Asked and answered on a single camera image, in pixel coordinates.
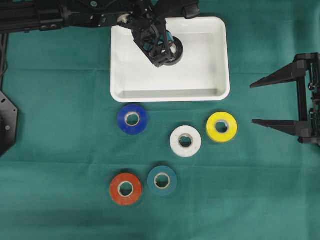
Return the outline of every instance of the tape roll core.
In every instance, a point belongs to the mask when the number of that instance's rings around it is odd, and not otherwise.
[[[120,188],[123,184],[129,183],[132,191],[125,196],[121,193]],[[142,195],[142,184],[139,179],[131,173],[121,173],[111,181],[109,194],[111,199],[120,206],[130,206],[137,202]]]
[[[191,144],[183,146],[180,143],[182,137],[190,138]],[[175,129],[170,136],[170,146],[172,151],[182,158],[190,158],[201,148],[202,139],[200,133],[191,126],[180,126]]]
[[[217,124],[224,123],[226,132],[219,132]],[[208,137],[216,143],[227,143],[231,141],[238,132],[238,123],[236,119],[227,112],[216,112],[210,116],[206,123],[206,133]]]
[[[157,185],[157,178],[159,176],[166,176],[168,178],[168,184],[166,186],[159,187]],[[170,167],[157,166],[149,172],[147,184],[154,195],[168,196],[172,194],[177,187],[177,175]]]
[[[131,125],[128,123],[128,118],[132,115],[137,116],[137,123]],[[142,133],[148,125],[148,115],[143,107],[130,104],[123,107],[117,115],[117,124],[119,128],[129,135],[138,135]]]

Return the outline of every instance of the green cloth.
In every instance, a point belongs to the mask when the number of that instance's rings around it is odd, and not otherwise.
[[[320,51],[320,1],[201,0],[200,8],[226,24],[230,95],[143,103],[149,124],[138,136],[117,127],[124,104],[110,95],[110,28],[10,36],[3,91],[20,112],[17,143],[0,159],[0,240],[320,239],[320,148],[251,123],[298,119],[296,86],[249,88],[295,54]],[[226,144],[205,132],[219,110],[239,124]],[[170,149],[181,125],[202,136],[192,158]],[[146,184],[157,165],[178,176],[169,197]],[[141,180],[138,204],[111,200],[119,172]]]

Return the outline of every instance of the screw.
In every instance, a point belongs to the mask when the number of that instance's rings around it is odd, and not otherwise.
[[[98,3],[96,1],[91,1],[90,2],[91,7],[96,8],[98,7]]]

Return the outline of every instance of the black mount bracket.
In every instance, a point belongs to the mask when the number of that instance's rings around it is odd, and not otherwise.
[[[312,92],[313,108],[308,112],[306,75],[309,71],[308,89]],[[299,137],[301,144],[320,145],[320,54],[306,53],[295,56],[293,63],[251,84],[251,88],[296,82],[299,121],[259,120],[252,122],[267,128]]]
[[[18,123],[18,109],[2,92],[4,73],[7,69],[8,39],[8,34],[0,34],[0,156],[16,143]]]

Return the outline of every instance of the plastic tray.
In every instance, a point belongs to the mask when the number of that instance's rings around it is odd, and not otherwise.
[[[230,92],[225,23],[217,17],[168,18],[167,29],[184,47],[182,60],[157,68],[131,31],[111,30],[111,95],[121,103],[220,101]]]

